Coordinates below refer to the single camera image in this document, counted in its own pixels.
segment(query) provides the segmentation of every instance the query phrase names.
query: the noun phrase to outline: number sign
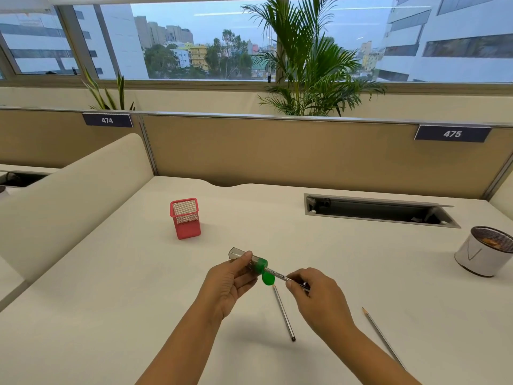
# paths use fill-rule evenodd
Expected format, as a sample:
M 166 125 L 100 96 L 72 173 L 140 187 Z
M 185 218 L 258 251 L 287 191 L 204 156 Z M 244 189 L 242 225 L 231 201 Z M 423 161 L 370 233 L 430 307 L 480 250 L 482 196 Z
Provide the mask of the number sign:
M 483 143 L 490 130 L 489 127 L 420 124 L 415 140 Z
M 82 117 L 88 126 L 133 128 L 128 114 L 82 113 Z

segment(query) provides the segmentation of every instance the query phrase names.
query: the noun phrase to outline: palm plant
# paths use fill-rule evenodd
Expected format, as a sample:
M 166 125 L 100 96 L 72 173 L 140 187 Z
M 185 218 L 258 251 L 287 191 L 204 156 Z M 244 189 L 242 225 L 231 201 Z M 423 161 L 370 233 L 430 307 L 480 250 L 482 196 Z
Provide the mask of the palm plant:
M 112 96 L 110 95 L 109 91 L 105 89 L 105 95 L 107 96 L 107 101 L 109 104 L 103 100 L 102 94 L 99 91 L 99 86 L 96 83 L 95 80 L 91 78 L 91 75 L 88 73 L 87 69 L 84 69 L 84 74 L 87 78 L 87 81 L 89 83 L 84 82 L 84 85 L 87 86 L 87 89 L 91 92 L 91 94 L 94 96 L 94 99 L 99 105 L 99 109 L 103 110 L 116 110 L 116 104 L 114 103 L 114 100 L 112 99 Z M 125 77 L 118 74 L 117 78 L 118 82 L 118 93 L 119 93 L 119 109 L 125 110 Z M 89 108 L 91 109 L 98 109 L 94 107 L 93 105 L 90 105 Z M 135 111 L 134 102 L 132 102 L 132 105 L 130 105 L 130 111 Z
M 360 66 L 356 51 L 344 50 L 325 36 L 334 4 L 335 0 L 301 0 L 296 6 L 288 0 L 266 0 L 243 6 L 264 31 L 272 28 L 281 44 L 276 54 L 256 55 L 258 63 L 278 71 L 277 84 L 267 89 L 270 96 L 259 97 L 261 104 L 286 115 L 328 116 L 335 109 L 341 116 L 347 107 L 361 104 L 361 93 L 369 93 L 369 99 L 373 93 L 385 93 L 380 83 L 353 78 Z

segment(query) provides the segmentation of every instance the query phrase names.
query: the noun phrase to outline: red pen holder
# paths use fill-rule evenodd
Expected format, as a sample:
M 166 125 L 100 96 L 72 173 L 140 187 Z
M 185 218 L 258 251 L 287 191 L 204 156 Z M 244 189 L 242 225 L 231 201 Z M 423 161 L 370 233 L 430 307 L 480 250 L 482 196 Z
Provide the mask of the red pen holder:
M 178 239 L 187 239 L 201 235 L 198 211 L 196 199 L 171 202 L 169 214 L 173 218 Z

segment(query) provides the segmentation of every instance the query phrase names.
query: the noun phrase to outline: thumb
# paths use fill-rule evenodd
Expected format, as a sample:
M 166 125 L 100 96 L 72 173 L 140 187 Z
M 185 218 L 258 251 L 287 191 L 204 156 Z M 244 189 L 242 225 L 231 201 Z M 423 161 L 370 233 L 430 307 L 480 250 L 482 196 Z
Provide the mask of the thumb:
M 298 306 L 302 305 L 305 302 L 305 300 L 308 299 L 308 297 L 305 294 L 305 291 L 297 282 L 289 280 L 285 283 L 285 286 L 287 287 L 287 289 L 289 289 L 289 291 L 292 293 L 292 296 L 294 296 L 294 298 L 296 299 Z
M 241 271 L 245 266 L 251 262 L 251 258 L 253 256 L 253 253 L 251 251 L 245 252 L 243 255 L 241 255 L 239 258 L 235 259 L 230 264 L 230 269 L 232 272 L 237 273 Z

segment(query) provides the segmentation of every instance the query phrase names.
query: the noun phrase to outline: beige partition panel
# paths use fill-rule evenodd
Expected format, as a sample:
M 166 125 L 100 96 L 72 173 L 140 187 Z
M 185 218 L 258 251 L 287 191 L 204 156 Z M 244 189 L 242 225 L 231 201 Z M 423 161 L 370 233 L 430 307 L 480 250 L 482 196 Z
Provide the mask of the beige partition panel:
M 61 168 L 134 128 L 87 126 L 81 112 L 0 109 L 0 163 Z
M 513 129 L 484 143 L 415 141 L 417 124 L 144 116 L 159 175 L 480 198 L 513 152 Z

